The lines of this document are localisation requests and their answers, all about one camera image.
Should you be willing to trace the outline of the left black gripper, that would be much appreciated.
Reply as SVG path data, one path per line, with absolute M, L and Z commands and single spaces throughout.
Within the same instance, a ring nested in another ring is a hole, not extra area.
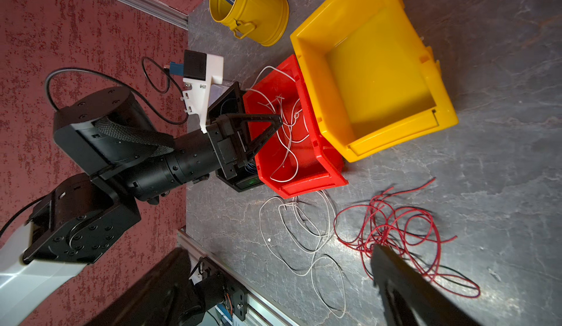
M 250 135 L 251 123 L 269 124 L 256 138 Z M 227 180 L 237 176 L 238 168 L 244 168 L 282 125 L 275 114 L 225 114 L 206 126 L 209 139 L 220 168 Z

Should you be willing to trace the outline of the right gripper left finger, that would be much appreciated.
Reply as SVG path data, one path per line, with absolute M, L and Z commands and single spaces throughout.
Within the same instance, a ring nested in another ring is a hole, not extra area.
M 193 313 L 187 250 L 175 248 L 88 325 L 180 325 Z

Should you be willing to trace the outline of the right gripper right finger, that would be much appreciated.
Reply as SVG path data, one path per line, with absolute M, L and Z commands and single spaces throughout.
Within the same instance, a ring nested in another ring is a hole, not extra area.
M 477 325 L 478 322 L 434 289 L 390 248 L 375 246 L 371 257 L 388 325 Z

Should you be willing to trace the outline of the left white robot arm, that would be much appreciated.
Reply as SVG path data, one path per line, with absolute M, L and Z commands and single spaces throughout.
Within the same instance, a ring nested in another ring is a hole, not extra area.
M 237 175 L 280 128 L 278 115 L 223 114 L 181 137 L 156 130 L 149 102 L 121 81 L 56 108 L 54 141 L 80 167 L 26 206 L 1 248 L 1 324 L 19 325 L 99 260 L 152 205 L 214 171 Z

